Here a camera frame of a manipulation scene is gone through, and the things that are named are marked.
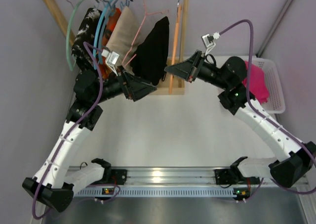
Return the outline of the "pink hanger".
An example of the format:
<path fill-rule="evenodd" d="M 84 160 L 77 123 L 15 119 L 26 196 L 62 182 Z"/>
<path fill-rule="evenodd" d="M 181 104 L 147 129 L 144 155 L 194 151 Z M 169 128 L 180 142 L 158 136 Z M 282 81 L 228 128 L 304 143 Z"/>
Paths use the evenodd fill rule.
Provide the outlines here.
<path fill-rule="evenodd" d="M 147 18 L 148 16 L 153 16 L 153 15 L 157 15 L 157 14 L 161 14 L 161 15 L 163 15 L 163 14 L 168 15 L 168 14 L 169 14 L 169 10 L 168 10 L 168 9 L 161 10 L 161 11 L 156 11 L 156 12 L 148 12 L 146 0 L 143 0 L 143 7 L 144 7 L 144 17 L 143 17 L 143 19 L 142 19 L 142 21 L 141 21 L 141 23 L 140 23 L 140 26 L 139 26 L 139 28 L 138 28 L 138 30 L 137 30 L 137 32 L 136 32 L 134 38 L 133 38 L 133 41 L 131 42 L 130 49 L 129 49 L 128 52 L 125 54 L 125 56 L 124 56 L 124 58 L 123 58 L 123 61 L 122 61 L 122 66 L 123 66 L 124 68 L 126 68 L 127 65 L 128 65 L 128 64 L 134 59 L 134 57 L 136 56 L 136 55 L 134 55 L 134 56 L 131 57 L 130 60 L 126 61 L 127 56 L 129 55 L 129 53 L 130 53 L 130 52 L 132 51 L 132 49 L 133 49 L 133 46 L 134 46 L 134 44 L 135 44 L 135 42 L 136 42 L 136 40 L 137 40 L 137 38 L 138 38 L 138 35 L 139 35 L 139 33 L 140 33 L 140 31 L 141 31 L 141 29 L 142 29 L 142 27 L 143 27 L 143 24 L 144 24 L 145 21 L 146 21 L 146 18 Z"/>

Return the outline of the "orange hanger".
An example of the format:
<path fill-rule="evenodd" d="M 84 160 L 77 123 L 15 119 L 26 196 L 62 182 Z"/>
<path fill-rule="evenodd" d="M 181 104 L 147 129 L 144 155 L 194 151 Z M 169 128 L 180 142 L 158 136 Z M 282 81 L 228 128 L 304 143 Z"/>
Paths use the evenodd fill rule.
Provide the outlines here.
<path fill-rule="evenodd" d="M 177 45 L 178 45 L 180 17 L 181 17 L 181 5 L 180 5 L 180 0 L 178 0 L 178 2 L 177 2 L 177 18 L 176 18 L 176 22 L 175 22 L 175 30 L 174 30 L 174 38 L 173 38 L 173 49 L 172 49 L 172 58 L 171 58 L 171 64 L 172 65 L 175 64 Z M 171 75 L 170 76 L 170 81 L 169 81 L 169 90 L 168 90 L 169 94 L 172 94 L 173 78 L 174 78 L 174 76 Z"/>

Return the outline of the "magenta trousers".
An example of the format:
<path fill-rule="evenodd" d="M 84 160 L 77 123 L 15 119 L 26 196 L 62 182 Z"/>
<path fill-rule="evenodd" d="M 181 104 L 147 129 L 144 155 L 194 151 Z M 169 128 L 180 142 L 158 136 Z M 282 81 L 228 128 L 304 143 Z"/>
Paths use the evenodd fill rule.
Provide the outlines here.
<path fill-rule="evenodd" d="M 255 96 L 260 104 L 268 101 L 269 91 L 265 84 L 264 72 L 261 68 L 254 64 L 251 65 L 250 92 Z"/>

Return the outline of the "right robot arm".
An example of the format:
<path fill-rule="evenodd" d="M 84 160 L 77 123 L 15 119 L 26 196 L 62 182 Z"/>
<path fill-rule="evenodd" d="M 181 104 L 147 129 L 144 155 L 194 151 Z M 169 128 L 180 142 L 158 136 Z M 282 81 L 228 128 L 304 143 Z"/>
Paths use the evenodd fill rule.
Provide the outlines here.
<path fill-rule="evenodd" d="M 229 174 L 236 183 L 246 178 L 271 179 L 290 189 L 314 165 L 316 145 L 304 143 L 283 128 L 261 106 L 242 83 L 250 68 L 243 59 L 232 56 L 218 68 L 197 50 L 189 59 L 165 67 L 165 72 L 187 82 L 200 79 L 220 89 L 221 105 L 247 124 L 271 149 L 273 158 L 240 157 L 230 165 Z"/>

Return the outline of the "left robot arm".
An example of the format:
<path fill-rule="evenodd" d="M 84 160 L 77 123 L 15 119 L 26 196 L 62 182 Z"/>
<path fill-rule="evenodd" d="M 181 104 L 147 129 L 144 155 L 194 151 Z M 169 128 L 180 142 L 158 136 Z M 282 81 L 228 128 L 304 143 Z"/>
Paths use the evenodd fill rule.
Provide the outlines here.
<path fill-rule="evenodd" d="M 103 112 L 99 103 L 121 94 L 126 99 L 138 101 L 156 90 L 156 86 L 128 73 L 122 66 L 105 82 L 92 70 L 80 72 L 74 86 L 76 99 L 54 148 L 36 174 L 25 178 L 22 183 L 22 187 L 33 198 L 32 207 L 40 202 L 61 213 L 81 190 L 95 182 L 108 183 L 112 167 L 100 158 L 93 159 L 90 165 L 67 175 L 77 150 L 93 131 Z"/>

